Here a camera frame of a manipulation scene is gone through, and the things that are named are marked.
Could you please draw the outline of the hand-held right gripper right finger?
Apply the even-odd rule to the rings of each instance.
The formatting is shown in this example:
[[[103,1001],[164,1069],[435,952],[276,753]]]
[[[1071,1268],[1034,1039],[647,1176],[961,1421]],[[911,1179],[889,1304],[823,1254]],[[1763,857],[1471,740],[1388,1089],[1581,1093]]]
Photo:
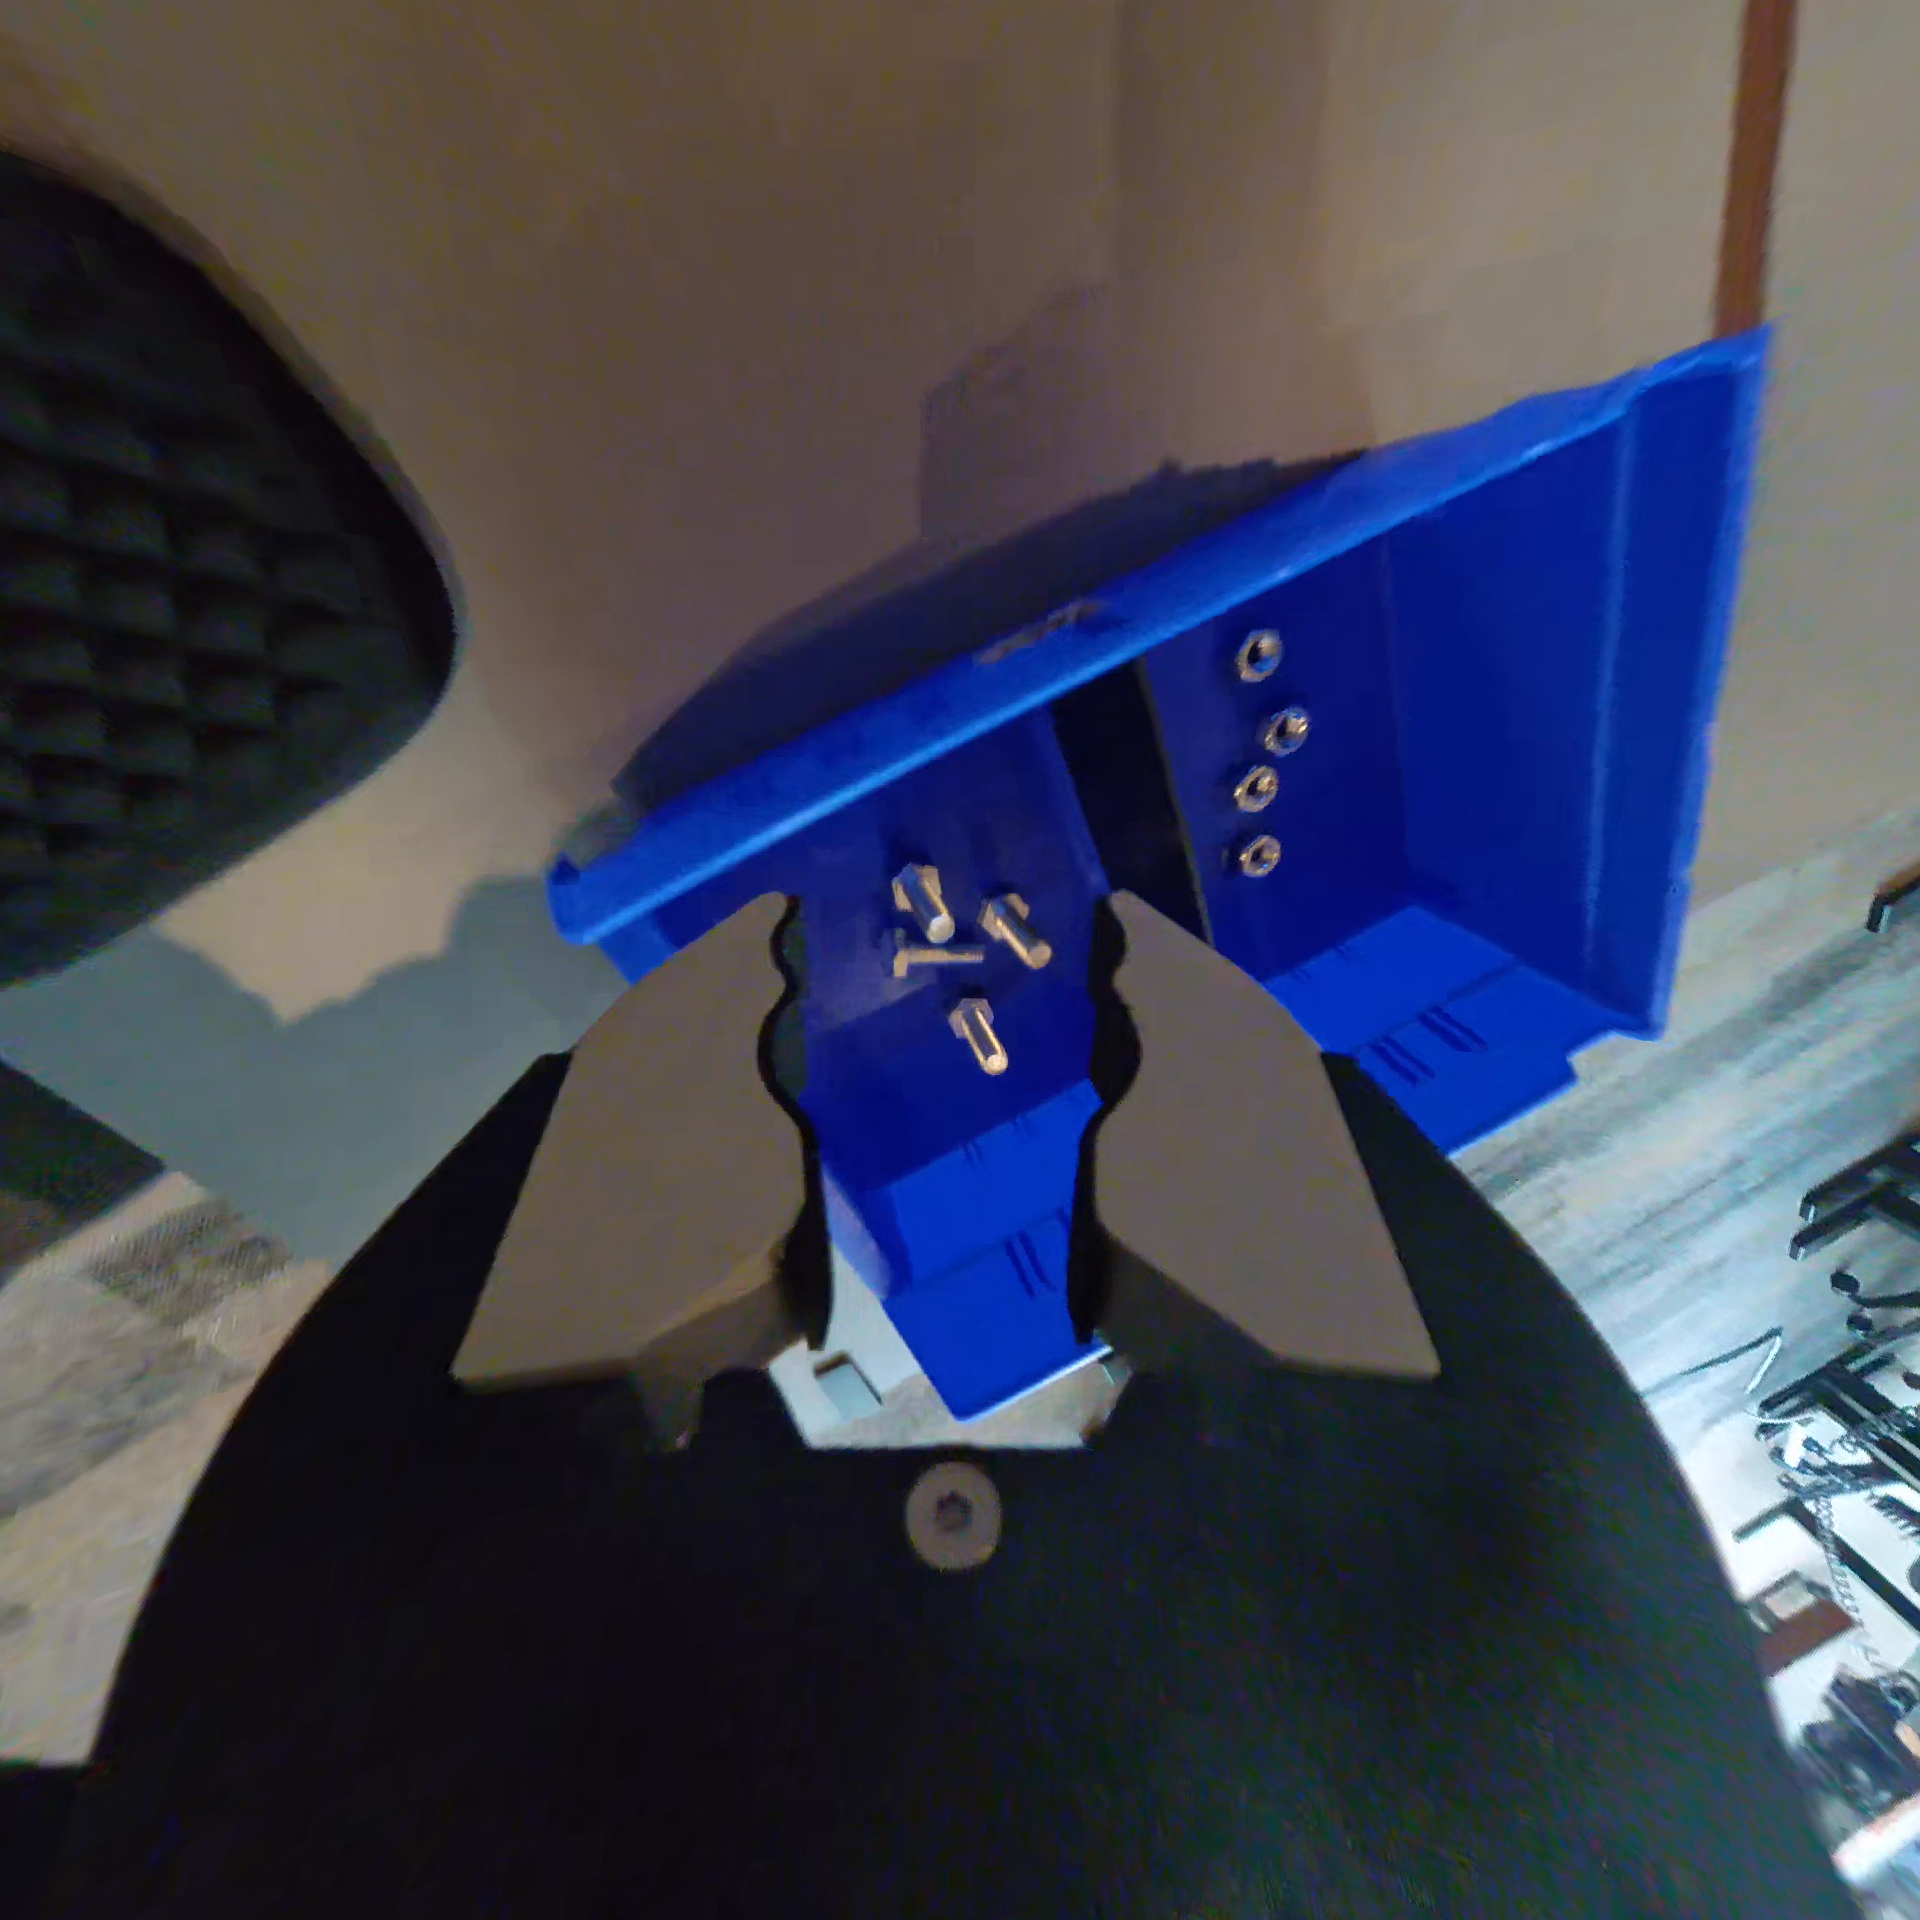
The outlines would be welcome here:
[[[1094,1113],[1070,1313],[1139,1365],[1174,1324],[1278,1365],[1434,1380],[1439,1358],[1324,1052],[1235,961],[1110,894],[1087,949]]]

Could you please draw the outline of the black foam pad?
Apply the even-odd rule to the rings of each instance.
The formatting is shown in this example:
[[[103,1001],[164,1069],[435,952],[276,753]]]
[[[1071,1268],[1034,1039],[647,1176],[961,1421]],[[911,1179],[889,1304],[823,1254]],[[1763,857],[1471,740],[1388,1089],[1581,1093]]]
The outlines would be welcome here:
[[[3,159],[3,977],[366,782],[459,625],[397,472],[198,261]]]

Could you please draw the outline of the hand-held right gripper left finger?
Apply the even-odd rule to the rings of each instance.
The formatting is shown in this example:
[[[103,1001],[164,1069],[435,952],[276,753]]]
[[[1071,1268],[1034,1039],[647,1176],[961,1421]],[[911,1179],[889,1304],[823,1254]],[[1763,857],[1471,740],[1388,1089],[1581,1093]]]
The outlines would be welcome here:
[[[585,1029],[455,1382],[701,1387],[825,1345],[818,1147],[779,1073],[801,925],[796,895],[757,895]]]

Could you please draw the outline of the black metal frames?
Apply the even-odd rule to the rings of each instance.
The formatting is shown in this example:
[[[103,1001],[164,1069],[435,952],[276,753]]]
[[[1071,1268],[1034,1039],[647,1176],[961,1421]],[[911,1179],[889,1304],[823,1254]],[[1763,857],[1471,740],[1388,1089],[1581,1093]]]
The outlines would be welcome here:
[[[1915,1662],[1917,1292],[1860,1278],[1846,1256],[1870,1241],[1915,1254],[1914,1121],[1803,1192],[1790,1256],[1837,1256],[1841,1352],[1787,1382],[1755,1374],[1749,1408],[1780,1517],[1819,1549],[1870,1671],[1893,1672]]]

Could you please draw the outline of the brown wooden post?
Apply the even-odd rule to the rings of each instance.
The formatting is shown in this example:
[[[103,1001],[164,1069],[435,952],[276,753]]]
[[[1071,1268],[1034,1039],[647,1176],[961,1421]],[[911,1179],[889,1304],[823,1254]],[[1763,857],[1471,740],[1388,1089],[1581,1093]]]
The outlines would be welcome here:
[[[1786,145],[1797,19],[1797,1],[1742,5],[1711,302],[1717,339],[1758,329],[1766,317],[1772,213]]]

